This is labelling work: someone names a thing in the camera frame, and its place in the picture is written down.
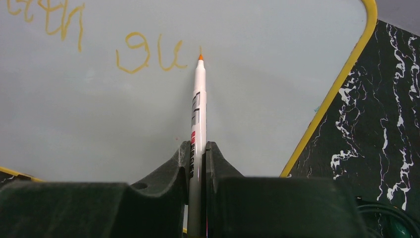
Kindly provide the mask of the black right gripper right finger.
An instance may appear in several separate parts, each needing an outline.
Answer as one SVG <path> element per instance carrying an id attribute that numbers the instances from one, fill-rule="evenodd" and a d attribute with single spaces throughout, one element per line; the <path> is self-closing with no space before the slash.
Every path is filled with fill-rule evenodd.
<path id="1" fill-rule="evenodd" d="M 327 178 L 246 177 L 206 145 L 210 238 L 365 238 L 355 198 Z"/>

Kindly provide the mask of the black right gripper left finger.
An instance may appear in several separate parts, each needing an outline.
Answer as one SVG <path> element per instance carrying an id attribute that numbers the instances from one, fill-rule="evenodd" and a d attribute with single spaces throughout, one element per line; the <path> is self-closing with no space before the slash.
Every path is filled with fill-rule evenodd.
<path id="1" fill-rule="evenodd" d="M 190 143 L 143 179 L 46 182 L 0 170 L 3 238 L 182 238 Z"/>

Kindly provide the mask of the white orange marker pen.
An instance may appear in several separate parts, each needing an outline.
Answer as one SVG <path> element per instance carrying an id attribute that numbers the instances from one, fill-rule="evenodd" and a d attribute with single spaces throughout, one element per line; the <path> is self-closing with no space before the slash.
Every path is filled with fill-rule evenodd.
<path id="1" fill-rule="evenodd" d="M 207 93 L 204 58 L 199 54 L 192 98 L 187 237 L 206 236 L 203 160 L 207 142 Z"/>

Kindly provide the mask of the yellow framed whiteboard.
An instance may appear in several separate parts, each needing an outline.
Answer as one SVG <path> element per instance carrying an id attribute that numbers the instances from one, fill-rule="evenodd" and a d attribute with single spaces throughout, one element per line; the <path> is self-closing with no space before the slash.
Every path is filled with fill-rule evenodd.
<path id="1" fill-rule="evenodd" d="M 207 140 L 278 177 L 376 20 L 374 0 L 3 0 L 0 169 L 143 179 L 190 141 L 202 54 Z"/>

